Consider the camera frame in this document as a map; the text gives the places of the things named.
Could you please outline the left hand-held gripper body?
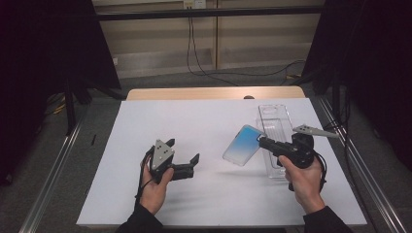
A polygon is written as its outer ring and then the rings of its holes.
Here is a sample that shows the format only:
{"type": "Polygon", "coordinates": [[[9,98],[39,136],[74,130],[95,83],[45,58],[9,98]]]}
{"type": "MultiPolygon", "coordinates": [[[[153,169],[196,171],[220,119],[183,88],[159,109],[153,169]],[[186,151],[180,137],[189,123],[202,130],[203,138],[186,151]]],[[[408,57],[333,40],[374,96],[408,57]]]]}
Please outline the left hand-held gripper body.
{"type": "Polygon", "coordinates": [[[174,164],[174,155],[175,151],[161,140],[156,140],[155,144],[148,150],[147,156],[150,159],[149,171],[154,182],[160,183],[163,173],[168,168],[174,169],[172,181],[190,179],[194,176],[195,166],[190,163],[174,164]]]}

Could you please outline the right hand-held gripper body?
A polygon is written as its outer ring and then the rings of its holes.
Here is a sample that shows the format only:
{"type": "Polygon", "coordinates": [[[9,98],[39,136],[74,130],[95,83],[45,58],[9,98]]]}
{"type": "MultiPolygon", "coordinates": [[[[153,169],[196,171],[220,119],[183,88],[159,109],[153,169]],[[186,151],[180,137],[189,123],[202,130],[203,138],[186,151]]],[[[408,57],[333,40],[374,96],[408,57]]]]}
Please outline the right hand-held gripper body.
{"type": "Polygon", "coordinates": [[[314,136],[338,138],[337,133],[324,131],[302,124],[293,130],[292,142],[279,142],[267,139],[267,149],[275,156],[284,155],[294,166],[305,169],[312,165],[315,158],[321,156],[314,150],[314,136]]]}

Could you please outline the blue phone case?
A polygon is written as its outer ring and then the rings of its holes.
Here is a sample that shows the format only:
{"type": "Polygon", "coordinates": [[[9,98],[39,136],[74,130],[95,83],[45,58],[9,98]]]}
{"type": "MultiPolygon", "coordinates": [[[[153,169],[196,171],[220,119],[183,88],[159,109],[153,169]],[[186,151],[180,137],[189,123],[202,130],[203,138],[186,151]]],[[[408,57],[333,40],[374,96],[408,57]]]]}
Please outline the blue phone case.
{"type": "Polygon", "coordinates": [[[245,124],[231,141],[223,159],[238,166],[244,166],[259,149],[259,139],[266,134],[245,124]]]}

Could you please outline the clear plastic box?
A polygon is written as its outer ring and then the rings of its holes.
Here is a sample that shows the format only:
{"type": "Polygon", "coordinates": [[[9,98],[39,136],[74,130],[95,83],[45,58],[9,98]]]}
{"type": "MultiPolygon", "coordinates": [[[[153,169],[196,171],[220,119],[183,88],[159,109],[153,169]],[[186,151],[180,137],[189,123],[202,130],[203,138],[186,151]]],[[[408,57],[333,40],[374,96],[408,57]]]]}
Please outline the clear plastic box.
{"type": "MultiPolygon", "coordinates": [[[[266,136],[279,142],[292,142],[292,122],[284,105],[259,105],[257,128],[266,136]]],[[[261,149],[269,179],[285,182],[285,169],[277,164],[277,158],[269,150],[261,149]]]]}

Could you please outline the person's right hand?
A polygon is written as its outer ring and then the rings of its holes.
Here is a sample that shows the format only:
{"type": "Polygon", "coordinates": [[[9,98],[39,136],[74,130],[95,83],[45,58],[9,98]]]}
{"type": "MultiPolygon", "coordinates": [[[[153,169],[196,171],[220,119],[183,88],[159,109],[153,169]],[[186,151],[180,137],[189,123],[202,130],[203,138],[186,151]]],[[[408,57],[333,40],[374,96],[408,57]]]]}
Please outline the person's right hand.
{"type": "Polygon", "coordinates": [[[292,184],[295,199],[304,212],[309,215],[323,209],[326,204],[321,197],[320,162],[315,159],[308,168],[300,169],[284,155],[279,156],[279,161],[286,169],[286,179],[292,184]]]}

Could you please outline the person's left hand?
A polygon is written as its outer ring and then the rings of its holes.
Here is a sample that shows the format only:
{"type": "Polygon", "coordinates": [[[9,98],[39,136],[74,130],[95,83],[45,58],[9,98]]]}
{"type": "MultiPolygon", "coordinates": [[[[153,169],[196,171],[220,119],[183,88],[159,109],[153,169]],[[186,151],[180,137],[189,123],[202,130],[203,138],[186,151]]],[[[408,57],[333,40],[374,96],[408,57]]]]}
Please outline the person's left hand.
{"type": "Polygon", "coordinates": [[[162,207],[166,189],[174,175],[174,169],[168,168],[162,175],[160,183],[152,180],[152,175],[147,164],[144,165],[143,172],[143,189],[139,203],[146,208],[151,214],[155,215],[162,207]]]}

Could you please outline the white table board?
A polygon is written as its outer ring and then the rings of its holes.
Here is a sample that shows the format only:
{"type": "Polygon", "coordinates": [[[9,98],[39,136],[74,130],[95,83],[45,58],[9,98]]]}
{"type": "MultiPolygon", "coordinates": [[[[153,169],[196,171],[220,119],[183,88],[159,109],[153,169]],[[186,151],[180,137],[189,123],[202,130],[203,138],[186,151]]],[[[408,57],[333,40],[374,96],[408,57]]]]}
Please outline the white table board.
{"type": "Polygon", "coordinates": [[[302,208],[286,183],[266,175],[262,154],[243,166],[223,160],[259,100],[124,101],[77,223],[110,227],[131,215],[140,163],[156,140],[175,141],[176,163],[200,157],[190,179],[167,187],[156,217],[168,228],[297,226],[302,208]]]}

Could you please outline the wooden table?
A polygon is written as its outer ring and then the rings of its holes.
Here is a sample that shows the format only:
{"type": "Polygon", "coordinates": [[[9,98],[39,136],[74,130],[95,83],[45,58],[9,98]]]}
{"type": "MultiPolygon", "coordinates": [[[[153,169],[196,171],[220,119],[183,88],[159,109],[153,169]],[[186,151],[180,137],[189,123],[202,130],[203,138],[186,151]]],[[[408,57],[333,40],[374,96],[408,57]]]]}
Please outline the wooden table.
{"type": "Polygon", "coordinates": [[[304,98],[298,86],[229,86],[135,88],[126,100],[209,100],[209,99],[274,99],[304,98]]]}

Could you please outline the black metal stand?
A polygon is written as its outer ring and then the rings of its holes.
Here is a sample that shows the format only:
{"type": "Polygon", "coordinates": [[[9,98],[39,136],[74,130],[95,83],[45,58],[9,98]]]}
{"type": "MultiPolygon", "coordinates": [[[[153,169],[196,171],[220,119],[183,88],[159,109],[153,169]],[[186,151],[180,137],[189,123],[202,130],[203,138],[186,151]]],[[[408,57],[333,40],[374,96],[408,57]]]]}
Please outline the black metal stand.
{"type": "Polygon", "coordinates": [[[92,97],[88,93],[88,89],[97,89],[101,93],[112,97],[116,100],[125,100],[126,95],[112,90],[110,87],[105,87],[102,84],[98,84],[90,79],[79,79],[78,81],[71,81],[66,79],[64,82],[64,97],[65,97],[65,107],[67,115],[67,133],[69,136],[75,130],[77,125],[75,107],[74,107],[74,96],[82,105],[87,105],[91,103],[92,97]]]}

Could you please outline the black curtain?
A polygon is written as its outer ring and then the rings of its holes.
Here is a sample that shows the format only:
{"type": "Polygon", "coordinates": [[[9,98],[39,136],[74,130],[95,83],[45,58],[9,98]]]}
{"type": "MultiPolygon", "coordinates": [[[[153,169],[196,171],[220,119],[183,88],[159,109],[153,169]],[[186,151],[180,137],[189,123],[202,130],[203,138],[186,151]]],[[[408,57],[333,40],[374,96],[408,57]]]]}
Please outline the black curtain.
{"type": "Polygon", "coordinates": [[[326,0],[303,77],[345,84],[412,171],[412,0],[326,0]]]}
{"type": "Polygon", "coordinates": [[[0,185],[12,182],[48,98],[120,88],[92,0],[0,0],[0,185]]]}

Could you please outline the black horizontal bar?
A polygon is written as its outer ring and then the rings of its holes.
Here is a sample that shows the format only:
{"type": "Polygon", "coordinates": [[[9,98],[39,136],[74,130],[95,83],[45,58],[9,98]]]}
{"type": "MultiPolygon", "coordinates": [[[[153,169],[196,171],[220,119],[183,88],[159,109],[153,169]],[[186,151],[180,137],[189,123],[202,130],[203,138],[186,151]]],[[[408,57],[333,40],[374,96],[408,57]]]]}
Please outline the black horizontal bar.
{"type": "Polygon", "coordinates": [[[99,21],[112,21],[112,20],[140,20],[140,19],[165,19],[165,18],[190,18],[190,17],[247,17],[247,16],[272,16],[272,15],[306,15],[306,14],[319,14],[323,10],[324,10],[323,6],[195,9],[195,10],[128,12],[128,13],[102,13],[102,14],[96,14],[93,18],[99,21]]]}

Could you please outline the aluminium rail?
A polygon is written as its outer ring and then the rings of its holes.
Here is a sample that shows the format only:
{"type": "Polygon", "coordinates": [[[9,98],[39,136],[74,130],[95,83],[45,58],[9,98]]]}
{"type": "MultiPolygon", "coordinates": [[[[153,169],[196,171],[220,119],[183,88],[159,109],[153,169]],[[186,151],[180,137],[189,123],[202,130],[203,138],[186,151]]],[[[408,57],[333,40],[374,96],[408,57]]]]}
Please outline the aluminium rail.
{"type": "Polygon", "coordinates": [[[58,183],[66,160],[77,141],[84,121],[85,116],[81,116],[77,123],[73,126],[71,132],[65,137],[63,145],[51,167],[48,177],[46,178],[18,233],[36,233],[46,208],[50,203],[53,191],[58,183]]]}
{"type": "Polygon", "coordinates": [[[395,207],[388,199],[387,195],[384,193],[383,189],[376,182],[372,176],[370,170],[365,164],[360,152],[356,148],[355,144],[349,137],[349,131],[343,126],[338,124],[337,119],[332,113],[332,107],[328,103],[325,97],[318,97],[318,102],[322,106],[323,112],[326,115],[328,123],[331,125],[332,129],[339,135],[339,140],[344,147],[345,158],[347,159],[348,170],[354,168],[367,193],[373,200],[379,214],[386,222],[391,233],[407,233],[407,229],[399,214],[396,212],[395,207]]]}

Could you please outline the white wall socket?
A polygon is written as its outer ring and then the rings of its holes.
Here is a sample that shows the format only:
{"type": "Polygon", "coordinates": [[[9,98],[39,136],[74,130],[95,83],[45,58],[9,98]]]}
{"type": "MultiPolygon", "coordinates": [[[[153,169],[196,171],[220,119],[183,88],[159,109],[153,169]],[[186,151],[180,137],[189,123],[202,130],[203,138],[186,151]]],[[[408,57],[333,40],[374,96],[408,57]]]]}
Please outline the white wall socket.
{"type": "Polygon", "coordinates": [[[185,10],[190,9],[205,9],[206,8],[206,0],[184,0],[183,6],[185,10]]]}

